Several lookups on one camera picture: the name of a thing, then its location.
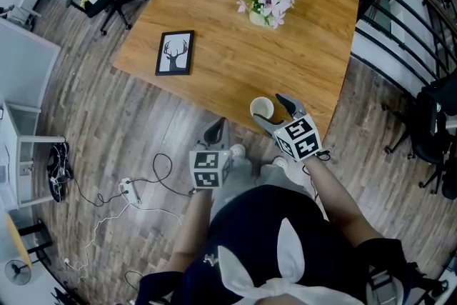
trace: wooden floor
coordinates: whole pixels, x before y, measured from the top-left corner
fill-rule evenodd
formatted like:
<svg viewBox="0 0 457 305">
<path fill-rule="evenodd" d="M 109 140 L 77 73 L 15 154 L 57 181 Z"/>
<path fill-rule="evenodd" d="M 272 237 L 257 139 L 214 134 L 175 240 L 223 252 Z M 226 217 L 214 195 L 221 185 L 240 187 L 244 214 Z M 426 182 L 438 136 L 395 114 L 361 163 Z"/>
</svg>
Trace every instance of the wooden floor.
<svg viewBox="0 0 457 305">
<path fill-rule="evenodd" d="M 126 6 L 127 17 L 135 19 L 142 1 Z M 115 18 L 102 37 L 98 31 L 103 15 L 87 19 L 63 0 L 52 0 L 42 9 L 35 33 L 61 46 L 43 102 L 39 122 L 42 134 L 60 134 L 71 145 L 71 164 L 83 193 L 94 200 L 118 193 L 124 177 L 155 179 L 152 159 L 168 154 L 173 171 L 166 180 L 176 190 L 191 188 L 188 151 L 197 131 L 215 118 L 209 112 L 152 85 L 112 68 L 127 31 Z M 403 241 L 406 257 L 417 261 L 431 276 L 457 243 L 457 203 L 440 194 L 418 188 L 431 173 L 424 162 L 408 161 L 409 144 L 387 156 L 383 147 L 396 140 L 402 125 L 382 112 L 381 101 L 400 107 L 401 93 L 377 73 L 352 59 L 336 113 L 323 145 L 331 149 L 329 168 L 356 198 L 368 220 L 385 236 Z M 242 141 L 255 166 L 277 155 L 271 140 L 231 125 L 233 142 Z M 46 151 L 37 151 L 37 162 L 45 162 Z M 169 170 L 158 158 L 158 173 Z M 291 178 L 303 181 L 298 166 Z M 36 164 L 36 191 L 46 189 L 44 164 Z M 186 212 L 188 199 L 157 184 L 139 183 L 144 208 Z M 47 224 L 55 241 L 51 270 L 61 281 L 79 289 L 91 304 L 126 304 L 134 298 L 124 281 L 127 270 L 151 273 L 169 259 L 179 223 L 161 212 L 136 211 L 129 207 L 115 220 L 100 225 L 95 245 L 89 247 L 89 265 L 80 271 L 63 265 L 85 260 L 84 246 L 93 238 L 96 222 L 116 216 L 125 207 L 122 198 L 95 208 L 78 194 L 75 183 L 62 204 L 36 206 L 34 213 Z M 129 274 L 134 284 L 138 276 Z"/>
</svg>

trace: picture frame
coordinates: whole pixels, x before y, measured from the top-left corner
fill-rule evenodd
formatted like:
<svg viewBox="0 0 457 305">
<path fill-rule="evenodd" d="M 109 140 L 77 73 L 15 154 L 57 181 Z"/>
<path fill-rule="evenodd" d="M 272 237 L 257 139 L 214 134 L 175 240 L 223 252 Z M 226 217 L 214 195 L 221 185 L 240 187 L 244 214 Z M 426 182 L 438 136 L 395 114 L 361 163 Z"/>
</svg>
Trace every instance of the picture frame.
<svg viewBox="0 0 457 305">
<path fill-rule="evenodd" d="M 157 56 L 156 75 L 189 75 L 195 31 L 162 34 Z"/>
</svg>

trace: extension cord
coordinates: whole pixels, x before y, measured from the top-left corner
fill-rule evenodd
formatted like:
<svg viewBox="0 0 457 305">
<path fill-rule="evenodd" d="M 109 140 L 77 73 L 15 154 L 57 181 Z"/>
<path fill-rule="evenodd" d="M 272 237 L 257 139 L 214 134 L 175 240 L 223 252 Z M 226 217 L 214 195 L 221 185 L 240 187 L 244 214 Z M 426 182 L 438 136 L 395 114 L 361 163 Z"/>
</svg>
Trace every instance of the extension cord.
<svg viewBox="0 0 457 305">
<path fill-rule="evenodd" d="M 136 206 L 141 205 L 141 200 L 138 194 L 136 193 L 135 186 L 133 182 L 131 182 L 130 178 L 122 179 L 121 183 L 119 184 L 119 189 L 121 192 L 126 192 L 124 194 L 124 197 L 130 204 Z"/>
</svg>

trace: shoe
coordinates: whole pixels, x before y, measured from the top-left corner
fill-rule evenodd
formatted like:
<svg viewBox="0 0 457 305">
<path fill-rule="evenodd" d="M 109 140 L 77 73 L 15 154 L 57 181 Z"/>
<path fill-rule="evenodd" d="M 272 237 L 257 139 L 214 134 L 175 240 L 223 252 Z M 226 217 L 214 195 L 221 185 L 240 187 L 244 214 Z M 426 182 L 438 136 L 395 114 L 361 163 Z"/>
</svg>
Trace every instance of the shoe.
<svg viewBox="0 0 457 305">
<path fill-rule="evenodd" d="M 231 148 L 233 158 L 246 158 L 246 148 L 242 144 L 235 144 Z"/>
<path fill-rule="evenodd" d="M 277 156 L 274 160 L 273 160 L 273 165 L 277 165 L 277 166 L 280 166 L 282 169 L 284 169 L 284 171 L 287 171 L 287 168 L 288 168 L 288 162 L 287 160 L 285 160 L 285 158 L 283 158 L 282 156 Z"/>
</svg>

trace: white cup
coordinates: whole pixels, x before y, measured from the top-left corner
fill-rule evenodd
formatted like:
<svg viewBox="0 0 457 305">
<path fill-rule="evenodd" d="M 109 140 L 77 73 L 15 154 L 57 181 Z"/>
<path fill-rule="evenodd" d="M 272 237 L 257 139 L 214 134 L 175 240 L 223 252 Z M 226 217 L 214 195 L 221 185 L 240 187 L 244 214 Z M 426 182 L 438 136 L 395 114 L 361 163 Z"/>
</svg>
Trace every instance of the white cup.
<svg viewBox="0 0 457 305">
<path fill-rule="evenodd" d="M 253 116 L 254 114 L 260 114 L 266 119 L 270 119 L 273 116 L 274 105 L 273 102 L 270 101 L 268 98 L 260 96 L 255 98 L 251 102 L 249 110 L 251 111 L 251 116 Z"/>
</svg>

